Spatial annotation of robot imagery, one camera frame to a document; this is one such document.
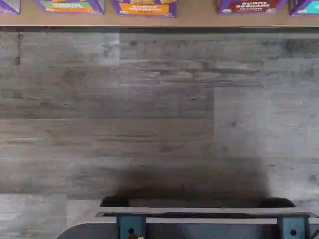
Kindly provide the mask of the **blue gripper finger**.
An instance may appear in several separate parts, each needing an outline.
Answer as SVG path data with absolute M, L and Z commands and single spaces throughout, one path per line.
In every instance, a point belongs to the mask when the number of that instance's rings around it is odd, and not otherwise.
M 295 208 L 296 205 L 286 198 L 267 198 L 262 200 L 259 208 Z M 265 226 L 261 230 L 261 239 L 309 239 L 310 224 L 306 214 L 288 214 L 279 216 L 277 223 Z
M 130 200 L 122 196 L 108 196 L 101 200 L 100 207 L 129 207 Z M 144 239 L 147 231 L 146 216 L 124 213 L 116 216 L 120 239 Z

